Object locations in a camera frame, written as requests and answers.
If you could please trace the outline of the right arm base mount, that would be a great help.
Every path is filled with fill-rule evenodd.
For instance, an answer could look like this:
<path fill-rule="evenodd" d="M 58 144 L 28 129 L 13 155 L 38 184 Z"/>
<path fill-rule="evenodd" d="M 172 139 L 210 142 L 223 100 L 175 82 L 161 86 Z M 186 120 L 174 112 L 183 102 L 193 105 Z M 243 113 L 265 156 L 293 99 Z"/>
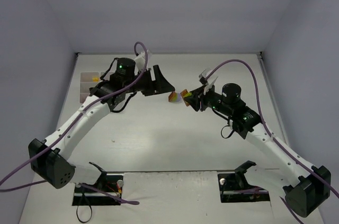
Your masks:
<path fill-rule="evenodd" d="M 245 178 L 245 173 L 253 166 L 256 166 L 255 162 L 246 161 L 232 173 L 218 173 L 217 178 L 221 203 L 255 203 L 270 201 L 268 191 L 250 185 Z"/>

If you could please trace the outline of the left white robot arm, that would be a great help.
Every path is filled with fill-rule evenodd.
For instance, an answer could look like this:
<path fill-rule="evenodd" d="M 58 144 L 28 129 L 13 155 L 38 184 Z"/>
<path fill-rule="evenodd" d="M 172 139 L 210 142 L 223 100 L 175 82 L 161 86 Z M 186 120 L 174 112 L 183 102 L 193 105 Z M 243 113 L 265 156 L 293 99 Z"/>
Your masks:
<path fill-rule="evenodd" d="M 95 184 L 106 175 L 96 164 L 82 167 L 68 160 L 80 141 L 102 118 L 116 113 L 120 103 L 129 102 L 127 94 L 141 92 L 143 96 L 152 96 L 175 90 L 159 66 L 147 68 L 143 57 L 117 58 L 116 62 L 115 72 L 108 80 L 103 76 L 100 78 L 82 106 L 61 127 L 43 141 L 33 139 L 28 145 L 31 169 L 56 189 L 68 183 Z"/>

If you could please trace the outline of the small brown lego brick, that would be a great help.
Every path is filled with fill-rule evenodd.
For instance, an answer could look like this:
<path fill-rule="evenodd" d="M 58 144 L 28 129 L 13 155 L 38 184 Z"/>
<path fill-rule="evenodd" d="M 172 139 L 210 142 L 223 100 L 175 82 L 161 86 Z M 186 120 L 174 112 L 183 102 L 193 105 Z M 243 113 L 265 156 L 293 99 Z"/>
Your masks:
<path fill-rule="evenodd" d="M 180 95 L 181 95 L 181 96 L 184 96 L 184 95 L 186 95 L 187 93 L 188 93 L 187 89 L 184 89 L 184 90 L 180 93 Z"/>

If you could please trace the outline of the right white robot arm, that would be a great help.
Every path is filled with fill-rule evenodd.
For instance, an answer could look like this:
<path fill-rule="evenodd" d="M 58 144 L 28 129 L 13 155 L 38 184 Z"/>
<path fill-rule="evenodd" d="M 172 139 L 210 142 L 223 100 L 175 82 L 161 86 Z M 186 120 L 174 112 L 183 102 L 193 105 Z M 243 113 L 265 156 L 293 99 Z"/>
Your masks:
<path fill-rule="evenodd" d="M 236 169 L 238 177 L 277 194 L 298 216 L 308 217 L 330 196 L 330 171 L 325 166 L 317 168 L 270 132 L 260 115 L 241 100 L 241 91 L 234 83 L 224 85 L 220 94 L 214 86 L 201 86 L 184 100 L 195 111 L 212 109 L 227 120 L 232 132 L 257 147 L 280 170 L 270 173 L 248 160 Z"/>

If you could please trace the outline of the green lego brick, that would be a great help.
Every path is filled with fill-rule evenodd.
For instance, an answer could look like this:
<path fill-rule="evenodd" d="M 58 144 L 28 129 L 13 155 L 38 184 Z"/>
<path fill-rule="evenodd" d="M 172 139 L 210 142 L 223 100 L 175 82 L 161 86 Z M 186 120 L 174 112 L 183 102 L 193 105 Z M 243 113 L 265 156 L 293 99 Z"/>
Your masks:
<path fill-rule="evenodd" d="M 191 92 L 188 92 L 187 90 L 184 90 L 182 95 L 183 95 L 183 97 L 185 98 L 185 97 L 192 96 L 192 93 L 191 93 Z"/>

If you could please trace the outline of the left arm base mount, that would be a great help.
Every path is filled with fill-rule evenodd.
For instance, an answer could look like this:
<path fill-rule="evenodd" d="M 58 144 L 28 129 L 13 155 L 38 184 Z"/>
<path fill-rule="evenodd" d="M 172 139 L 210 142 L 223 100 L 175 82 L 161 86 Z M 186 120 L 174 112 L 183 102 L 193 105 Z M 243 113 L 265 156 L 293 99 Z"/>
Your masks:
<path fill-rule="evenodd" d="M 124 185 L 123 174 L 109 173 L 93 162 L 90 162 L 90 165 L 101 172 L 99 180 L 96 181 L 95 184 L 90 185 L 90 187 L 93 187 L 115 197 L 122 198 L 122 187 Z M 72 206 L 107 205 L 121 205 L 121 203 L 93 189 L 88 189 L 82 186 L 74 188 Z"/>

